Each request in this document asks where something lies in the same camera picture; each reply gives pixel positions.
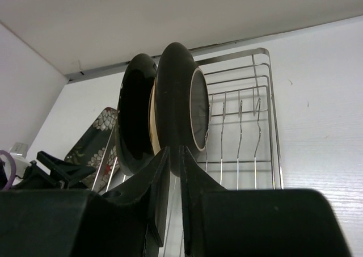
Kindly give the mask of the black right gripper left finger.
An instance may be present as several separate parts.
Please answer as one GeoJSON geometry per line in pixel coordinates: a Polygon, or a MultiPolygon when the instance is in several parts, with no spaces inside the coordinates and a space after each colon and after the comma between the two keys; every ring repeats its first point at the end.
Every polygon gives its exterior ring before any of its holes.
{"type": "Polygon", "coordinates": [[[170,150],[100,195],[81,189],[1,192],[2,256],[157,256],[164,245],[170,150]]]}

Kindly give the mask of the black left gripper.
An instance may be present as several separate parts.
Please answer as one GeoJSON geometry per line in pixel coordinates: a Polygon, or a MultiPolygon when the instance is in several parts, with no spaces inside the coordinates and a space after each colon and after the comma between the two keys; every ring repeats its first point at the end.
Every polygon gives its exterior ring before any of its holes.
{"type": "Polygon", "coordinates": [[[44,151],[38,152],[37,160],[50,170],[50,174],[42,170],[36,162],[31,162],[24,172],[22,181],[14,185],[14,190],[85,189],[82,181],[95,172],[91,166],[65,162],[44,151]]]}

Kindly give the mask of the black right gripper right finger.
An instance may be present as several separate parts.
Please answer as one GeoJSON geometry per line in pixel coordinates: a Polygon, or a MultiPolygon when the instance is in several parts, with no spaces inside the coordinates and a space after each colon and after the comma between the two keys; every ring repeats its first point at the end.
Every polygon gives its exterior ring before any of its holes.
{"type": "Polygon", "coordinates": [[[327,199],[313,189],[228,190],[180,147],[186,256],[350,256],[327,199]]]}

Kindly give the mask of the black floral square plate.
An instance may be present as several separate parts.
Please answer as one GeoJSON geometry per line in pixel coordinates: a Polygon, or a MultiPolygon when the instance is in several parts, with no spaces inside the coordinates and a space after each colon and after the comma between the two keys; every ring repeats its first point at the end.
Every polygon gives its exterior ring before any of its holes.
{"type": "MultiPolygon", "coordinates": [[[[85,186],[89,189],[93,186],[107,142],[112,129],[116,124],[116,118],[116,109],[106,107],[102,110],[88,130],[86,130],[83,136],[77,141],[64,158],[64,161],[66,162],[70,162],[75,165],[86,165],[96,169],[93,174],[82,180],[85,186]]],[[[115,144],[111,146],[112,149],[107,159],[105,172],[96,192],[103,190],[103,188],[107,186],[111,174],[114,175],[120,168],[119,163],[116,162],[115,144]]]]}

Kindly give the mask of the cream plate black glossy rim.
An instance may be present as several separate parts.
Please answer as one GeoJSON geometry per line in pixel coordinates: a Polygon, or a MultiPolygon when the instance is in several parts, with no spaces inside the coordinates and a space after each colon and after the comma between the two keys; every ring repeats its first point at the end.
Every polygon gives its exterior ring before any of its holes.
{"type": "Polygon", "coordinates": [[[154,60],[140,53],[130,61],[121,83],[115,124],[116,153],[127,176],[139,172],[154,157],[149,136],[149,100],[156,73],[154,60]]]}

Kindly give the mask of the beige leaf pattern plate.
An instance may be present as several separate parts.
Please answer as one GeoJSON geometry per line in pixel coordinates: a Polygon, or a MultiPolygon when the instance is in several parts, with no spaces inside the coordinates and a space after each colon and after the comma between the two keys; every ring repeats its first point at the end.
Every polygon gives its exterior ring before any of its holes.
{"type": "Polygon", "coordinates": [[[151,147],[154,155],[156,155],[160,150],[160,144],[158,140],[156,119],[155,119],[155,85],[153,85],[149,100],[149,136],[151,147]]]}

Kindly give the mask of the cream plate brown rim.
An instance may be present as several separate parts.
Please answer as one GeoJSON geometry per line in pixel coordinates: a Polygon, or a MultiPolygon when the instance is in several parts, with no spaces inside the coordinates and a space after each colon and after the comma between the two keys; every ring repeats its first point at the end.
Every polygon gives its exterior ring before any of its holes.
{"type": "Polygon", "coordinates": [[[155,83],[155,117],[160,146],[170,148],[171,172],[180,175],[179,148],[194,158],[206,148],[209,97],[203,71],[181,43],[162,53],[155,83]]]}

